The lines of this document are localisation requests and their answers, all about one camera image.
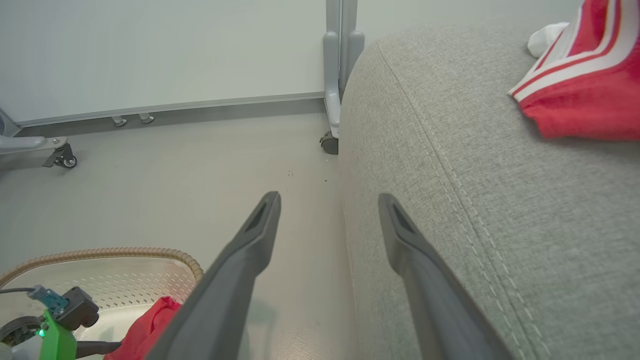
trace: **white wall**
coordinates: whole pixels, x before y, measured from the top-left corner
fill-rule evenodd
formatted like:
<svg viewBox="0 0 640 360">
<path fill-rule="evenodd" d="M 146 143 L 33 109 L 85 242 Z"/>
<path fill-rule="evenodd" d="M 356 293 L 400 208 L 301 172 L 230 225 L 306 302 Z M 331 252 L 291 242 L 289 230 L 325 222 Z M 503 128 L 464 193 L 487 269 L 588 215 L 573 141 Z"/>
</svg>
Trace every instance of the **white wall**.
<svg viewBox="0 0 640 360">
<path fill-rule="evenodd" d="M 324 1 L 0 0 L 0 108 L 25 124 L 322 97 L 325 29 Z"/>
<path fill-rule="evenodd" d="M 359 0 L 356 29 L 365 41 L 416 26 L 521 23 L 538 29 L 571 21 L 582 0 Z"/>
</svg>

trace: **sofa seam stitching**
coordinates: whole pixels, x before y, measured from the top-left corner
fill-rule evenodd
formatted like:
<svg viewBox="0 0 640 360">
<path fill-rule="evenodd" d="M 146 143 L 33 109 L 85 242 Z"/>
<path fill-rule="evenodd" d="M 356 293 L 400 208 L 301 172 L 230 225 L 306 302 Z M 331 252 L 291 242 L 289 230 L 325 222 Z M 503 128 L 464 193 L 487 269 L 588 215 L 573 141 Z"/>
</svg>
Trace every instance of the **sofa seam stitching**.
<svg viewBox="0 0 640 360">
<path fill-rule="evenodd" d="M 391 75 L 392 75 L 392 76 L 393 76 L 393 78 L 395 79 L 396 83 L 399 85 L 399 84 L 400 84 L 400 82 L 399 82 L 399 80 L 398 80 L 398 78 L 397 78 L 396 74 L 393 72 L 393 70 L 392 70 L 392 69 L 391 69 L 391 67 L 389 66 L 389 64 L 388 64 L 388 62 L 387 62 L 387 59 L 384 57 L 384 55 L 383 55 L 382 51 L 380 50 L 380 45 L 379 45 L 379 43 L 377 43 L 377 42 L 376 42 L 376 50 L 378 51 L 378 54 L 380 55 L 381 59 L 383 60 L 383 62 L 384 62 L 384 64 L 385 64 L 385 67 L 386 67 L 386 68 L 387 68 L 387 70 L 391 73 Z M 404 96 L 405 96 L 408 100 L 410 100 L 410 97 L 408 96 L 408 94 L 406 93 L 406 91 L 404 90 L 404 88 L 403 88 L 401 85 L 399 85 L 399 88 L 400 88 L 400 90 L 403 92 Z M 410 107 L 411 107 L 411 109 L 412 109 L 412 111 L 413 111 L 414 115 L 418 115 L 418 113 L 417 113 L 416 109 L 414 108 L 414 106 L 413 106 L 413 104 L 412 104 L 412 102 L 411 102 L 411 101 L 409 101 L 409 105 L 410 105 Z M 440 151 L 442 151 L 442 146 L 440 146 L 440 143 L 437 141 L 437 139 L 435 138 L 435 136 L 434 136 L 434 139 L 436 140 L 436 143 L 438 144 L 438 147 L 440 148 Z M 483 274 L 484 278 L 486 279 L 486 281 L 489 283 L 489 289 L 490 289 L 490 291 L 491 291 L 492 295 L 494 296 L 494 299 L 495 299 L 495 301 L 496 301 L 496 305 L 497 305 L 498 309 L 500 310 L 500 312 L 502 313 L 502 317 L 503 317 L 503 319 L 504 319 L 505 323 L 507 324 L 507 327 L 509 328 L 509 331 L 510 331 L 510 333 L 511 333 L 511 337 L 513 338 L 513 340 L 514 340 L 514 342 L 515 342 L 516 346 L 518 347 L 518 351 L 520 352 L 520 355 L 521 355 L 521 356 L 522 356 L 522 358 L 524 359 L 524 358 L 526 358 L 526 357 L 525 357 L 525 355 L 524 355 L 524 352 L 522 351 L 522 347 L 521 347 L 521 345 L 520 345 L 520 342 L 519 342 L 519 341 L 518 341 L 518 339 L 516 338 L 515 333 L 513 332 L 513 328 L 512 328 L 512 326 L 511 326 L 511 323 L 509 322 L 509 320 L 508 320 L 508 318 L 507 318 L 507 316 L 506 316 L 506 313 L 504 312 L 504 308 L 502 307 L 502 305 L 501 305 L 501 303 L 500 303 L 500 300 L 499 300 L 499 298 L 498 298 L 498 296 L 497 296 L 497 293 L 495 292 L 495 289 L 494 289 L 494 288 L 493 288 L 493 286 L 492 286 L 492 282 L 491 282 L 491 280 L 489 279 L 489 277 L 488 277 L 488 276 L 487 276 L 487 274 L 486 274 L 486 270 L 485 270 L 485 268 L 484 268 L 484 263 L 483 263 L 483 262 L 482 262 L 482 260 L 480 259 L 479 254 L 477 253 L 477 250 L 476 250 L 476 248 L 475 248 L 475 245 L 474 245 L 473 241 L 471 240 L 471 238 L 470 238 L 470 236 L 469 236 L 469 234 L 468 234 L 467 228 L 464 226 L 464 224 L 463 224 L 463 222 L 462 222 L 462 219 L 460 218 L 460 214 L 458 213 L 458 210 L 456 209 L 456 206 L 453 204 L 453 201 L 451 200 L 451 197 L 449 196 L 449 192 L 447 191 L 447 189 L 446 189 L 446 187 L 445 187 L 445 185 L 444 185 L 444 181 L 442 180 L 442 176 L 440 175 L 440 173 L 438 172 L 438 170 L 437 170 L 437 169 L 436 169 L 436 167 L 435 167 L 435 164 L 434 164 L 434 161 L 433 161 L 433 157 L 431 156 L 431 154 L 429 153 L 429 151 L 427 151 L 426 146 L 424 145 L 424 142 L 422 141 L 422 139 L 420 139 L 420 143 L 422 144 L 423 149 L 425 150 L 425 152 L 427 153 L 427 156 L 429 157 L 429 161 L 430 161 L 430 163 L 431 163 L 431 166 L 433 167 L 433 170 L 435 171 L 436 175 L 438 176 L 438 180 L 440 181 L 440 186 L 442 187 L 442 190 L 444 191 L 445 196 L 446 196 L 446 197 L 447 197 L 447 199 L 449 200 L 449 204 L 451 205 L 451 208 L 453 209 L 453 211 L 454 211 L 454 213 L 455 213 L 455 215 L 456 215 L 456 218 L 458 219 L 458 223 L 460 224 L 460 227 L 462 228 L 463 232 L 465 233 L 465 236 L 467 237 L 467 241 L 468 241 L 468 242 L 469 242 L 469 244 L 471 245 L 471 249 L 473 250 L 473 252 L 474 252 L 474 254 L 475 254 L 475 256 L 476 256 L 476 259 L 478 260 L 478 263 L 480 264 L 480 268 L 481 268 L 482 274 Z M 449 160 L 446 158 L 446 156 L 445 156 L 444 154 L 442 154 L 442 155 L 443 155 L 443 157 L 445 158 L 445 161 L 447 162 L 447 166 L 448 166 L 448 167 L 449 167 L 449 169 L 452 171 L 452 173 L 455 175 L 455 178 L 456 178 L 456 180 L 457 180 L 458 184 L 460 185 L 460 188 L 463 190 L 463 192 L 464 192 L 465 196 L 467 197 L 467 200 L 469 201 L 469 203 L 470 203 L 470 204 L 471 204 L 471 206 L 473 207 L 473 209 L 474 209 L 474 211 L 475 211 L 475 213 L 476 213 L 476 215 L 477 215 L 478 219 L 479 219 L 479 220 L 481 220 L 481 218 L 479 217 L 479 214 L 477 213 L 477 210 L 476 210 L 476 209 L 475 209 L 475 207 L 473 206 L 473 203 L 472 203 L 472 202 L 470 201 L 470 199 L 468 198 L 468 195 L 467 195 L 466 191 L 464 191 L 464 189 L 462 188 L 462 185 L 461 185 L 461 183 L 460 183 L 460 180 L 458 179 L 458 177 L 456 176 L 455 172 L 453 171 L 453 168 L 452 168 L 452 167 L 451 167 L 451 165 L 449 164 Z M 443 166 L 443 168 L 444 168 L 444 164 L 442 164 L 442 162 L 441 162 L 440 160 L 438 160 L 438 162 L 439 162 L 440 166 Z M 486 227 L 484 226 L 484 224 L 483 224 L 482 222 L 481 222 L 481 224 L 482 224 L 482 227 L 483 227 L 484 231 L 488 234 L 488 231 L 486 230 Z M 493 245 L 493 247 L 494 247 L 494 249 L 495 249 L 495 244 L 493 243 L 493 240 L 492 240 L 492 239 L 491 239 L 491 244 Z M 512 278 L 511 278 L 511 276 L 509 275 L 509 273 L 508 273 L 508 269 L 506 268 L 506 265 L 504 264 L 504 262 L 502 262 L 502 266 L 503 266 L 503 268 L 507 271 L 507 277 L 508 277 L 508 279 L 510 280 L 510 282 L 512 283 L 512 285 L 513 285 L 513 286 L 515 286 L 515 283 L 513 282 L 513 280 L 512 280 Z M 520 301 L 524 304 L 524 300 L 523 300 L 522 296 L 520 296 L 519 291 L 517 290 L 517 288 L 516 288 L 516 294 L 518 294 L 518 297 L 520 298 Z M 526 308 L 526 306 L 525 306 L 525 305 L 524 305 L 524 308 L 525 308 L 525 312 L 527 313 L 527 315 L 531 318 L 532 316 L 531 316 L 530 311 Z M 541 336 L 540 331 L 538 330 L 537 326 L 535 326 L 535 324 L 533 324 L 533 325 L 534 325 L 534 329 L 536 329 L 536 332 L 538 332 L 538 334 Z M 548 351 L 548 348 L 547 348 L 546 344 L 544 344 L 544 342 L 543 342 L 542 340 L 541 340 L 541 342 L 542 342 L 543 346 L 545 347 L 545 350 L 546 350 L 546 351 L 547 351 L 547 353 L 549 354 L 549 351 Z"/>
<path fill-rule="evenodd" d="M 502 257 L 502 254 L 500 254 L 500 252 L 498 251 L 498 248 L 495 246 L 495 242 L 493 240 L 493 236 L 489 233 L 489 231 L 487 230 L 482 217 L 480 216 L 480 214 L 478 213 L 478 210 L 476 209 L 474 203 L 471 201 L 471 198 L 469 197 L 467 191 L 465 190 L 464 186 L 462 185 L 462 182 L 460 181 L 458 175 L 456 174 L 455 170 L 453 169 L 453 167 L 451 166 L 451 163 L 449 161 L 449 159 L 447 158 L 447 155 L 445 155 L 444 150 L 442 149 L 442 146 L 440 145 L 440 142 L 438 141 L 437 136 L 435 136 L 434 131 L 432 130 L 431 126 L 429 125 L 429 122 L 425 121 L 428 129 L 429 129 L 429 133 L 433 134 L 433 139 L 436 143 L 436 146 L 438 147 L 438 150 L 440 150 L 440 154 L 442 155 L 443 159 L 445 160 L 444 162 L 447 164 L 447 166 L 449 167 L 449 170 L 451 171 L 451 174 L 453 174 L 453 178 L 455 178 L 456 182 L 458 183 L 458 186 L 460 187 L 460 190 L 462 191 L 464 198 L 466 198 L 466 200 L 468 201 L 469 205 L 471 206 L 471 209 L 474 212 L 474 216 L 478 219 L 478 222 L 480 223 L 480 226 L 483 228 L 484 233 L 487 235 L 488 239 L 489 239 L 489 243 L 491 244 L 491 247 L 493 249 L 493 251 L 495 252 L 496 256 L 498 257 L 498 259 L 500 260 L 500 265 L 502 265 L 502 268 L 504 270 L 504 273 L 507 276 L 507 280 L 509 281 L 511 287 L 513 287 L 516 296 L 518 297 L 518 300 L 520 301 L 522 307 L 524 308 L 525 313 L 527 314 L 527 317 L 529 318 L 529 321 L 531 321 L 531 327 L 534 329 L 534 332 L 536 333 L 536 335 L 538 336 L 538 340 L 540 341 L 542 347 L 545 349 L 545 352 L 547 353 L 547 355 L 549 357 L 551 357 L 551 352 L 547 346 L 547 344 L 545 343 L 544 337 L 542 336 L 542 332 L 540 331 L 540 329 L 538 328 L 538 326 L 535 323 L 535 320 L 533 318 L 533 315 L 531 314 L 531 310 L 529 309 L 529 307 L 527 306 L 527 304 L 524 301 L 524 298 L 522 297 L 522 294 L 520 293 L 520 290 L 518 289 L 518 286 L 516 285 L 515 281 L 513 280 L 512 276 L 511 276 L 511 272 L 509 271 L 509 268 L 507 268 L 504 259 Z"/>
</svg>

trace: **red towel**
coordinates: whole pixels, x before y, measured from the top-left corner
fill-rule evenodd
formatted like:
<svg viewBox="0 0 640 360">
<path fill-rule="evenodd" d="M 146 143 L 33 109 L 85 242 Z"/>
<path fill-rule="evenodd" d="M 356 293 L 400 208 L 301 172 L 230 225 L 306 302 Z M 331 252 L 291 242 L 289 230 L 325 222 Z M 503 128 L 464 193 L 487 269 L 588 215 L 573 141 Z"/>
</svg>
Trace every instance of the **red towel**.
<svg viewBox="0 0 640 360">
<path fill-rule="evenodd" d="M 511 89 L 542 136 L 640 140 L 640 0 L 585 0 Z"/>
<path fill-rule="evenodd" d="M 118 350 L 107 354 L 105 360 L 143 360 L 162 335 L 180 304 L 171 297 L 160 298 L 147 312 L 129 328 Z"/>
</svg>

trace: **green 3d-printed part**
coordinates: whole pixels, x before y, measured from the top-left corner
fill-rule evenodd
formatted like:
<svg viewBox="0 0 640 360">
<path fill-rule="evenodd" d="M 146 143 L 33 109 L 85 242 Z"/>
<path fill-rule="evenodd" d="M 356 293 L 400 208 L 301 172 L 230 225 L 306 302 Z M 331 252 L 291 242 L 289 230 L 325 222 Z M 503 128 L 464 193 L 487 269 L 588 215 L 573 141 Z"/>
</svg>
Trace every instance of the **green 3d-printed part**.
<svg viewBox="0 0 640 360">
<path fill-rule="evenodd" d="M 41 325 L 44 334 L 41 334 L 40 360 L 75 360 L 77 342 L 74 335 L 58 325 L 49 310 L 42 316 L 45 320 Z"/>
</svg>

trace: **perforated basket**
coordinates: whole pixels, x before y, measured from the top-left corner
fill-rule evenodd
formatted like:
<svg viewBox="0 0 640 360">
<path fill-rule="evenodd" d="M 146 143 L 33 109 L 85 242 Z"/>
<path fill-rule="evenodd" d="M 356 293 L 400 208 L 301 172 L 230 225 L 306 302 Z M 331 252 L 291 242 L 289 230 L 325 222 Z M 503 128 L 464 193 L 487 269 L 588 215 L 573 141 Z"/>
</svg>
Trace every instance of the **perforated basket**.
<svg viewBox="0 0 640 360">
<path fill-rule="evenodd" d="M 0 278 L 0 288 L 41 284 L 60 295 L 79 286 L 100 307 L 100 320 L 75 332 L 78 340 L 120 341 L 157 299 L 184 302 L 202 278 L 202 268 L 184 252 L 160 248 L 95 249 L 33 259 Z M 39 316 L 44 306 L 24 293 L 0 296 L 0 326 Z"/>
</svg>

